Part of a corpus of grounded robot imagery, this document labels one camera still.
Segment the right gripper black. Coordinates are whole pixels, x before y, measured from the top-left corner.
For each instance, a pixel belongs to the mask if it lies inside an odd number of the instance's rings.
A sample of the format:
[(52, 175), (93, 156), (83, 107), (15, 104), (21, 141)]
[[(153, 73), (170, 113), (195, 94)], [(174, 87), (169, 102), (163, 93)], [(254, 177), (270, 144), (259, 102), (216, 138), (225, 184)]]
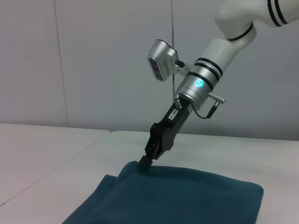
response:
[(139, 166), (143, 169), (148, 169), (153, 160), (158, 160), (172, 148), (177, 133), (189, 117), (192, 111), (191, 103), (181, 96), (178, 97), (178, 100), (181, 105), (179, 109), (173, 103), (163, 119), (152, 125), (150, 138), (145, 147), (145, 155), (139, 161)]

